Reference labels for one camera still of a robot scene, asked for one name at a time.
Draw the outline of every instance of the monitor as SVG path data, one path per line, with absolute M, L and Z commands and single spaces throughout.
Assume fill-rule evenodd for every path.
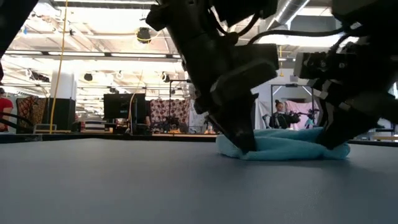
M 129 116 L 129 105 L 133 94 L 104 94 L 104 118 L 117 119 Z M 133 122 L 145 117 L 146 102 L 144 93 L 136 93 L 131 103 Z

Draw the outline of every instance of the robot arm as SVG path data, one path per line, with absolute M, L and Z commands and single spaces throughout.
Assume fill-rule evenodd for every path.
M 244 9 L 238 3 L 220 0 L 213 6 L 232 25 L 251 14 L 267 18 L 277 1 L 253 1 Z M 277 46 L 235 46 L 239 34 L 219 35 L 210 6 L 203 0 L 162 0 L 152 6 L 146 22 L 156 30 L 166 27 L 172 36 L 197 91 L 197 113 L 208 111 L 215 128 L 235 145 L 255 150 L 251 108 L 257 95 L 251 89 L 277 76 Z
M 333 15 L 343 25 L 335 32 L 272 30 L 238 47 L 239 34 L 221 30 L 224 35 L 219 35 L 220 26 L 211 16 L 211 6 L 220 20 L 231 26 L 253 14 L 254 20 L 269 17 L 276 12 L 277 0 L 244 4 L 230 0 L 162 0 L 152 6 L 147 23 L 157 30 L 167 28 L 172 36 L 198 91 L 196 111 L 208 111 L 210 121 L 244 152 L 256 150 L 250 109 L 257 96 L 250 89 L 275 78 L 278 69 L 276 45 L 253 44 L 264 35 L 346 32 L 329 52 L 304 53 L 296 59 L 296 76 L 310 80 L 322 109 L 319 125 L 325 130 L 318 143 L 333 149 L 372 128 L 381 117 L 398 122 L 397 101 L 386 94 L 397 78 L 397 41 L 386 32 L 395 30 L 386 29 L 386 21 L 394 28 L 398 24 L 394 17 L 397 1 L 333 0 Z M 362 26 L 351 30 L 356 22 Z M 351 35 L 361 37 L 365 44 L 336 53 L 339 44 Z M 392 48 L 387 50 L 385 43 Z

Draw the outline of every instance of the light blue towel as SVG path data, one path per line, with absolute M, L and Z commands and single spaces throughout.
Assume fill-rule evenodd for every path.
M 217 137 L 218 150 L 223 155 L 254 161 L 284 161 L 312 159 L 345 159 L 349 154 L 349 145 L 342 144 L 334 150 L 316 144 L 315 139 L 322 128 L 300 131 L 284 129 L 255 130 L 257 151 L 243 154 L 224 135 Z

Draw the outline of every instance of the person in red shirt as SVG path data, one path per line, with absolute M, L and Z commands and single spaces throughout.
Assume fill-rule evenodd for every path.
M 6 98 L 4 98 L 4 94 L 6 92 L 4 91 L 3 88 L 0 88 L 0 112 L 3 113 L 11 113 L 12 111 L 12 102 L 11 100 L 8 100 Z M 8 116 L 3 116 L 0 114 L 0 118 L 8 120 L 9 117 Z M 5 132 L 7 131 L 7 126 L 5 124 L 0 123 L 0 132 Z

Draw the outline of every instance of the metal frame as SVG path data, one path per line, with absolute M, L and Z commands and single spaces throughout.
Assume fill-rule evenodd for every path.
M 271 84 L 271 115 L 274 114 L 274 107 L 273 107 L 273 102 L 274 102 L 274 95 L 282 88 L 282 87 L 286 87 L 286 88 L 298 88 L 298 87 L 302 87 L 310 96 L 311 96 L 311 104 L 312 104 L 312 110 L 314 109 L 315 106 L 315 99 L 313 96 L 313 88 L 311 88 L 311 91 L 309 91 L 308 89 L 306 89 L 307 87 L 310 87 L 308 85 L 298 85 L 298 84 L 285 84 L 285 85 L 278 85 L 278 84 Z

